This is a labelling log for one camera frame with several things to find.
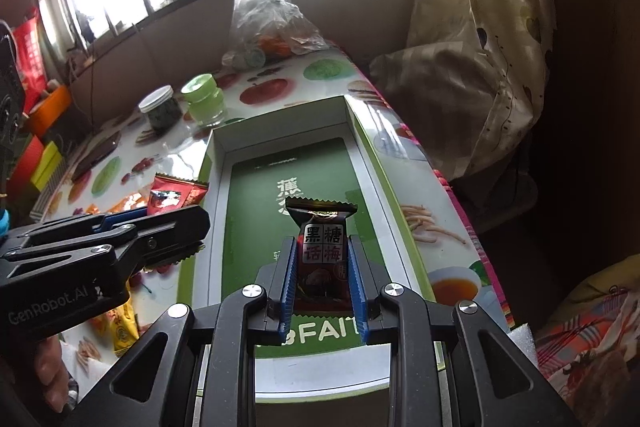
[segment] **white wall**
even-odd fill
[[[360,65],[404,48],[414,0],[292,0],[322,32]],[[233,0],[197,0],[168,13],[99,57],[72,85],[76,103],[94,121],[128,112],[164,84],[180,87],[215,71],[226,51]]]

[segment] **white lid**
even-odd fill
[[[174,95],[174,88],[171,86],[162,86],[156,89],[153,93],[146,95],[142,99],[142,102],[138,104],[140,111],[149,112],[163,102],[166,102]]]

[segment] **green lid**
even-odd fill
[[[205,73],[199,74],[184,84],[180,92],[184,95],[184,99],[187,102],[194,103],[209,96],[216,89],[218,89],[218,84],[216,84],[213,75],[211,73]]]

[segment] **beige curtain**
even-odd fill
[[[540,117],[553,0],[415,0],[406,49],[376,87],[448,179],[504,159]]]

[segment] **silver screw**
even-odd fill
[[[178,303],[170,306],[166,312],[170,317],[179,319],[180,317],[184,317],[187,313],[189,313],[189,307],[186,304]]]
[[[104,253],[111,250],[110,245],[100,245],[99,247],[93,247],[91,249],[92,253]]]
[[[390,282],[385,286],[385,293],[387,295],[391,295],[392,297],[398,297],[404,293],[404,287],[397,282]]]
[[[262,293],[262,287],[258,284],[248,284],[242,288],[242,295],[245,297],[257,297]]]
[[[473,315],[478,311],[478,305],[475,302],[468,300],[460,301],[458,308],[460,308],[461,312],[466,313],[467,315]]]

